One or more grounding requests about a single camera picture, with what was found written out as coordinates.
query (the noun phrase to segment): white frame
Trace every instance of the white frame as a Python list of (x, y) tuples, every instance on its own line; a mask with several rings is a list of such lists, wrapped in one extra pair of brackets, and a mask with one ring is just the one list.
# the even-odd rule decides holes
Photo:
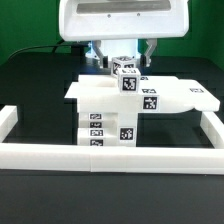
[[(4, 122), (17, 122), (16, 107), (8, 109)], [(1, 143), (0, 169), (224, 175), (224, 125), (202, 112), (200, 126), (215, 149)]]

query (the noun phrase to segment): white foam block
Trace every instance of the white foam block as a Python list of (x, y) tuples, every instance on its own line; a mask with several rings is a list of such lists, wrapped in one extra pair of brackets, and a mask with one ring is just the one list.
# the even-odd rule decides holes
[(116, 146), (116, 129), (78, 129), (78, 145), (80, 146)]
[(224, 150), (2, 143), (0, 169), (224, 175)]
[(0, 111), (0, 142), (4, 141), (17, 122), (18, 115), (16, 106), (5, 106)]
[(2, 143), (0, 168), (91, 171), (90, 151), (85, 147)]
[[(152, 79), (152, 82), (147, 83), (133, 95), (122, 95), (116, 87), (82, 87), (72, 83), (66, 98), (78, 99), (80, 113), (181, 113), (194, 108), (199, 111), (219, 109), (219, 100), (194, 80), (177, 80), (172, 77), (169, 82)], [(148, 90), (155, 90), (155, 94), (150, 91), (147, 93)], [(150, 100), (144, 97), (155, 96), (159, 97), (159, 109), (155, 111), (144, 108), (144, 103)]]
[(116, 126), (116, 113), (98, 113), (101, 115), (101, 119), (90, 119), (90, 115), (91, 113), (79, 114), (79, 128), (93, 128), (97, 124), (100, 124), (100, 128), (115, 128)]
[(111, 75), (79, 75), (81, 86), (115, 87), (117, 79)]
[(200, 126), (216, 149), (224, 149), (224, 125), (213, 112), (203, 112)]

